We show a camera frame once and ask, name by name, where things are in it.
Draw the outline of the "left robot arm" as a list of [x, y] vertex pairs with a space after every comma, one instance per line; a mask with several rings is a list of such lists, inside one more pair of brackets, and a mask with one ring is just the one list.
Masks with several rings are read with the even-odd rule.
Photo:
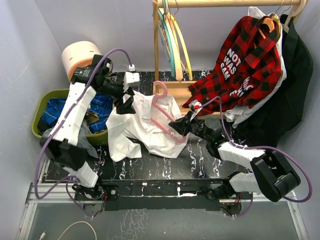
[[108, 54], [95, 54], [90, 65], [75, 68], [61, 114], [49, 135], [40, 140], [40, 154], [46, 154], [69, 172], [81, 186], [86, 187], [86, 194], [93, 200], [103, 195], [104, 188], [97, 183], [99, 177], [88, 164], [89, 153], [77, 146], [88, 107], [95, 95], [102, 93], [112, 97], [117, 114], [135, 114], [132, 86], [140, 83], [132, 63], [123, 80], [111, 80], [112, 61], [108, 57]]

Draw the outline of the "pink hanger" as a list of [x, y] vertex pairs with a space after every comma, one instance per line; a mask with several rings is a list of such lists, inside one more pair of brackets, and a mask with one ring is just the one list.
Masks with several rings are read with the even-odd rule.
[[[153, 107], [155, 107], [156, 109], [158, 109], [162, 114], [164, 114], [170, 121], [175, 121], [175, 119], [164, 109], [162, 109], [161, 106], [158, 105], [158, 99], [164, 99], [167, 95], [168, 95], [168, 89], [167, 86], [162, 82], [162, 81], [155, 81], [153, 83], [153, 85], [155, 87], [160, 87], [163, 89], [163, 93], [156, 93], [153, 98], [152, 98], [152, 102], [151, 105]], [[158, 122], [156, 119], [154, 118], [150, 118], [150, 120], [156, 125], [158, 126], [164, 133], [166, 133], [167, 135], [169, 135], [175, 142], [182, 144], [183, 142], [186, 141], [186, 137], [183, 136], [181, 139], [177, 138], [176, 136], [174, 136], [164, 125], [162, 125], [160, 122]]]

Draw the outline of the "white shirt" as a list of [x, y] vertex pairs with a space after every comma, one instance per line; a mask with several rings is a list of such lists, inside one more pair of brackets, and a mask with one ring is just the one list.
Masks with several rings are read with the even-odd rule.
[[142, 142], [149, 153], [164, 158], [176, 159], [187, 145], [175, 142], [168, 134], [155, 125], [150, 118], [164, 125], [175, 137], [182, 136], [169, 126], [170, 120], [152, 106], [152, 95], [134, 92], [132, 103], [135, 114], [117, 114], [113, 109], [106, 121], [108, 150], [110, 158], [119, 162], [125, 158], [140, 158], [141, 145], [131, 139]]

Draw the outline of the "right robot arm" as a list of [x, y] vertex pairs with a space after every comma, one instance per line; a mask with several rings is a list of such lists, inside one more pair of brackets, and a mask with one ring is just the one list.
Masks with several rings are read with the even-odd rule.
[[223, 185], [223, 194], [233, 199], [240, 192], [263, 194], [277, 202], [301, 184], [301, 179], [281, 153], [269, 149], [248, 149], [235, 145], [224, 135], [221, 120], [208, 117], [199, 120], [189, 112], [171, 121], [169, 126], [181, 136], [189, 133], [205, 140], [208, 153], [217, 159], [233, 162], [250, 170], [250, 173], [233, 173]]

